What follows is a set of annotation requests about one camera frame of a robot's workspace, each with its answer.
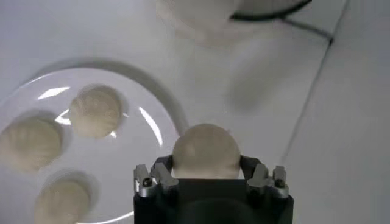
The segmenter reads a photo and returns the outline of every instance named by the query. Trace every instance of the black cable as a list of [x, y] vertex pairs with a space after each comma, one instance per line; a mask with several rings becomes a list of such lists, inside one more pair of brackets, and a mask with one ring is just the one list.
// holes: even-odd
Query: black cable
[[320, 36], [326, 38], [329, 41], [329, 45], [332, 45], [332, 43], [333, 43], [333, 40], [334, 40], [333, 34], [327, 32], [325, 30], [322, 30], [320, 28], [314, 27], [314, 26], [309, 25], [309, 24], [293, 21], [293, 20], [290, 20], [290, 19], [287, 19], [287, 18], [280, 18], [280, 21], [285, 23], [285, 24], [294, 26], [296, 28], [299, 28], [299, 29], [302, 29], [302, 30], [307, 30], [309, 32], [313, 32], [313, 33], [315, 33], [317, 35], [320, 35]]
[[332, 36], [332, 39], [329, 41], [329, 45], [328, 45], [328, 48], [327, 48], [327, 50], [326, 50], [326, 52], [325, 52], [325, 56], [323, 57], [323, 59], [322, 59], [322, 61], [321, 61], [321, 65], [320, 65], [320, 67], [319, 67], [319, 69], [318, 69], [318, 72], [317, 72], [317, 74], [316, 74], [316, 76], [315, 76], [315, 78], [314, 78], [314, 80], [313, 80], [313, 82], [312, 82], [312, 84], [311, 84], [309, 93], [308, 93], [308, 95], [307, 95], [308, 97], [306, 98], [305, 104], [304, 104], [304, 106], [303, 106], [303, 108], [302, 108], [302, 112], [301, 112], [301, 114], [300, 114], [300, 116], [299, 116], [299, 118], [298, 118], [298, 121], [297, 121], [297, 123], [296, 123], [296, 125], [295, 125], [295, 127], [294, 127], [294, 130], [292, 131], [293, 134], [292, 134], [291, 137], [290, 137], [290, 140], [289, 140], [289, 142], [288, 142], [287, 149], [286, 149], [286, 151], [284, 152], [284, 154], [282, 155], [282, 158], [281, 158], [281, 160], [280, 160], [280, 161], [281, 161], [281, 164], [282, 164], [283, 166], [286, 165], [287, 157], [288, 157], [288, 155], [291, 153], [291, 149], [292, 149], [294, 140], [295, 140], [295, 138], [296, 138], [297, 135], [298, 135], [299, 128], [300, 128], [301, 123], [302, 123], [302, 121], [303, 121], [303, 118], [304, 118], [304, 116], [305, 116], [305, 113], [304, 113], [304, 112], [307, 110], [307, 107], [308, 107], [308, 105], [309, 105], [309, 101], [310, 101], [310, 99], [311, 99], [310, 96], [313, 95], [313, 91], [314, 91], [314, 89], [315, 89], [315, 87], [316, 87], [316, 85], [317, 85], [319, 76], [320, 76], [322, 70], [323, 70], [324, 67], [325, 67], [325, 61], [326, 61], [326, 59], [328, 58], [328, 55], [329, 55], [329, 52], [330, 52], [330, 47], [331, 47], [331, 45], [332, 45], [332, 42], [333, 42], [334, 37], [337, 35], [337, 32], [339, 32], [339, 26], [340, 26], [340, 24], [341, 24], [341, 21], [344, 19], [345, 15], [346, 15], [346, 10], [347, 10], [348, 5], [349, 5], [349, 0], [347, 0], [346, 4], [344, 5], [344, 8], [343, 8], [342, 13], [341, 13], [341, 16], [340, 16], [340, 18], [338, 19], [338, 21], [337, 21], [337, 23], [336, 23], [335, 34], [334, 34], [333, 36], [331, 35], [331, 36]]
[[246, 14], [242, 14], [240, 12], [236, 12], [230, 17], [230, 19], [240, 20], [240, 21], [251, 21], [251, 22], [273, 20], [273, 19], [277, 19], [277, 18], [281, 18], [281, 17], [285, 17], [287, 15], [290, 15], [290, 14], [302, 9], [307, 4], [311, 3], [311, 1], [312, 0], [302, 0], [302, 2], [296, 4], [288, 9], [283, 9], [283, 10], [279, 10], [276, 12], [260, 14], [260, 15], [256, 15], [256, 14], [246, 15]]

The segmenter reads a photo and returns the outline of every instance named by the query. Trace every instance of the blurry object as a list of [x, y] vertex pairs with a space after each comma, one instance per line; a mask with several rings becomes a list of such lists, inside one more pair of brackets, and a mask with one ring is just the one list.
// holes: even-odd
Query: blurry object
[[173, 150], [174, 173], [178, 178], [237, 178], [239, 149], [223, 128], [201, 124], [180, 137]]
[[310, 0], [156, 0], [156, 11], [164, 23], [179, 35], [200, 44], [223, 45], [248, 37], [260, 28], [257, 23], [248, 21], [280, 18], [309, 2]]
[[311, 0], [241, 0], [232, 19], [261, 21], [278, 19], [300, 10]]
[[19, 171], [36, 172], [60, 154], [58, 131], [39, 118], [11, 124], [0, 136], [0, 158]]
[[75, 181], [59, 181], [44, 188], [35, 201], [35, 224], [73, 224], [90, 208], [90, 196]]

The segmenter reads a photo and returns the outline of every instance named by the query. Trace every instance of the dumpling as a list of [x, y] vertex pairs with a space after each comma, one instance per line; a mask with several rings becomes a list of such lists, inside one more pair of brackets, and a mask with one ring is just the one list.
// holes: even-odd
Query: dumpling
[[177, 178], [237, 178], [240, 152], [223, 128], [201, 124], [186, 131], [173, 150]]
[[69, 108], [74, 131], [84, 137], [103, 138], [116, 130], [120, 104], [114, 93], [91, 90], [76, 97]]
[[75, 181], [59, 181], [44, 188], [35, 201], [35, 224], [75, 224], [90, 209], [90, 196]]
[[17, 170], [38, 171], [61, 154], [60, 135], [50, 123], [32, 117], [2, 132], [0, 154]]

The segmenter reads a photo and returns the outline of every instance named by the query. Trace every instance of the white surface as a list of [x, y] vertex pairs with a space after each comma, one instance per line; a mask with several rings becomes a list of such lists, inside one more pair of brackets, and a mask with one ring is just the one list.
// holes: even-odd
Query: white surface
[[351, 1], [290, 155], [296, 223], [389, 223], [390, 1]]
[[207, 30], [220, 29], [237, 9], [240, 0], [156, 0], [163, 2], [180, 19], [189, 20]]
[[[77, 136], [68, 119], [73, 98], [91, 85], [114, 89], [122, 105], [119, 128], [102, 139]], [[124, 76], [97, 69], [58, 71], [22, 86], [0, 106], [0, 130], [15, 118], [33, 115], [62, 126], [63, 153], [37, 174], [14, 172], [0, 164], [0, 223], [32, 223], [34, 200], [43, 186], [72, 175], [90, 179], [93, 207], [83, 222], [128, 214], [133, 209], [134, 167], [150, 167], [157, 157], [170, 154], [178, 138], [168, 112], [149, 91]]]
[[288, 18], [334, 33], [346, 4], [347, 0], [313, 0], [302, 10], [293, 13]]
[[[280, 23], [261, 23], [240, 43], [196, 46], [176, 37], [156, 17], [155, 2], [145, 0], [1, 0], [0, 33], [1, 98], [46, 71], [112, 69], [167, 104], [180, 133], [204, 122], [222, 126], [243, 154], [270, 168], [286, 150], [327, 47]], [[132, 74], [131, 65], [146, 73]], [[31, 187], [18, 181], [16, 191]]]

